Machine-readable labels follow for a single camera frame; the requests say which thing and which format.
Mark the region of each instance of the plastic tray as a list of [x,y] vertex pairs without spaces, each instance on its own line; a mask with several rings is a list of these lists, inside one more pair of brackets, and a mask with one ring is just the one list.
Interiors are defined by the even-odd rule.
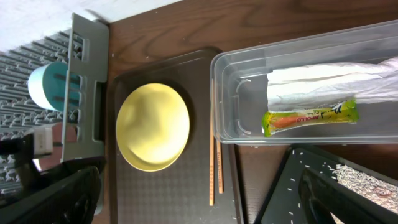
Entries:
[[[107,101],[111,223],[244,223],[233,145],[222,145],[224,192],[209,206],[210,76],[209,66],[220,50],[206,48],[145,65],[117,76]],[[168,168],[143,172],[120,154],[116,118],[136,88],[163,83],[187,104],[190,135],[180,157]]]
[[358,27],[217,55],[212,110],[217,139],[240,145],[398,142],[398,103],[358,105],[357,124],[295,128],[264,137],[267,73],[278,68],[330,63],[379,63],[398,55],[398,21]]

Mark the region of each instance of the white wall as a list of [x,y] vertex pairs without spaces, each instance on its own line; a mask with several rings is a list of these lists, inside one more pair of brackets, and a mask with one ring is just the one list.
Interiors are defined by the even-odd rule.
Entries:
[[0,0],[0,52],[67,30],[71,13],[118,21],[181,0]]

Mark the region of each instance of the snack wrapper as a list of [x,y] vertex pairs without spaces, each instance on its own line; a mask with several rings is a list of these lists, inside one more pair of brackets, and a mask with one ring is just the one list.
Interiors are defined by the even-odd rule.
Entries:
[[262,118],[266,137],[288,129],[328,123],[356,123],[359,114],[355,100],[347,100],[329,108],[297,111],[268,111]]

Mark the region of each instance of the white paper towel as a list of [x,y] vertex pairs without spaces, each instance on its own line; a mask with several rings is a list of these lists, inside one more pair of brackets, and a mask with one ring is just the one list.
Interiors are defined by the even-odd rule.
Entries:
[[351,97],[357,103],[398,101],[398,57],[378,65],[329,63],[267,75],[268,110],[316,108]]

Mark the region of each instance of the dish drying rack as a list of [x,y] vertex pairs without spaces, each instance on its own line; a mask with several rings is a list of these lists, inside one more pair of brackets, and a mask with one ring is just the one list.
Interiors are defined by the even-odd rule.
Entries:
[[[72,14],[70,30],[0,55],[0,140],[22,137],[24,131],[34,126],[62,122],[62,161],[103,156],[104,142],[98,140],[100,83],[105,83],[108,78],[108,48],[109,29],[106,25]],[[61,112],[37,106],[27,87],[29,75],[36,68],[56,61],[68,64],[64,110]],[[71,73],[80,76],[79,90],[69,90]],[[79,92],[79,106],[68,104],[70,91]],[[77,129],[76,142],[65,141],[66,129],[70,125]],[[4,192],[8,194],[10,190],[18,189],[18,176],[8,178],[8,181],[5,178],[8,173],[8,177],[14,176],[13,163],[12,158],[0,159],[0,197]],[[101,180],[96,214],[103,207],[103,173]]]

